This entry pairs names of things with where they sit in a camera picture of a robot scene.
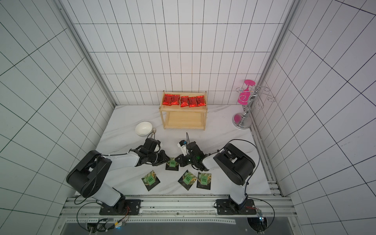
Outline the red tea bag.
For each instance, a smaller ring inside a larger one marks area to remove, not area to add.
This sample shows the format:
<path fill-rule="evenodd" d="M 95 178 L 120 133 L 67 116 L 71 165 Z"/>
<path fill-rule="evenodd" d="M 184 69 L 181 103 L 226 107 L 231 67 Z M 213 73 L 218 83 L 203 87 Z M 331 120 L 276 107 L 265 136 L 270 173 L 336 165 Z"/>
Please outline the red tea bag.
<path fill-rule="evenodd" d="M 197 106 L 198 107 L 206 106 L 205 96 L 197 96 L 196 97 L 196 101 L 197 101 Z"/>
<path fill-rule="evenodd" d="M 179 105 L 180 104 L 180 95 L 171 95 L 170 104 L 171 105 Z"/>
<path fill-rule="evenodd" d="M 181 96 L 180 97 L 180 107 L 189 107 L 189 97 Z"/>
<path fill-rule="evenodd" d="M 173 95 L 171 95 L 171 94 L 164 94 L 162 105 L 171 106 L 172 105 L 172 97 L 173 97 Z"/>
<path fill-rule="evenodd" d="M 188 97 L 188 103 L 189 103 L 189 107 L 197 107 L 198 106 L 197 97 Z"/>

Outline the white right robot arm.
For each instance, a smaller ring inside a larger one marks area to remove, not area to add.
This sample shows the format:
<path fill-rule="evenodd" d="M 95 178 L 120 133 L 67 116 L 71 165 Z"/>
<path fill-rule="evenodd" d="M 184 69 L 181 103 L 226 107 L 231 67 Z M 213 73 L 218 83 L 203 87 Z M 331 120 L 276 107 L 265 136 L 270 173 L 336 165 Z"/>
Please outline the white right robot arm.
<path fill-rule="evenodd" d="M 228 142 L 222 149 L 216 153 L 204 154 L 196 142 L 189 143 L 181 140 L 177 146 L 181 149 L 182 154 L 175 158 L 181 166 L 191 165 L 193 169 L 198 170 L 198 183 L 201 186 L 209 186 L 212 178 L 209 177 L 208 171 L 216 166 L 232 182 L 231 192 L 227 199 L 218 199 L 213 207 L 217 209 L 219 215 L 256 215 L 258 209 L 254 201 L 248 198 L 246 188 L 248 180 L 256 171 L 256 163 L 235 145 Z"/>

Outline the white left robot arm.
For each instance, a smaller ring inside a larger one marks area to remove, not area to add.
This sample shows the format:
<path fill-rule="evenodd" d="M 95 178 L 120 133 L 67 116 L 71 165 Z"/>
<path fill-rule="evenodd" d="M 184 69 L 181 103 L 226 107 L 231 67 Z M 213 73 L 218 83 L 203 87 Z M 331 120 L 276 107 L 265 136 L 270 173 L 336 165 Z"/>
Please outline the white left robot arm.
<path fill-rule="evenodd" d="M 145 143 L 123 154 L 102 154 L 96 150 L 88 152 L 70 171 L 66 182 L 84 198 L 93 198 L 101 205 L 100 215 L 137 215 L 140 200 L 127 200 L 126 197 L 106 184 L 108 172 L 141 165 L 159 166 L 167 163 L 170 157 L 161 149 L 160 141 L 147 138 Z"/>

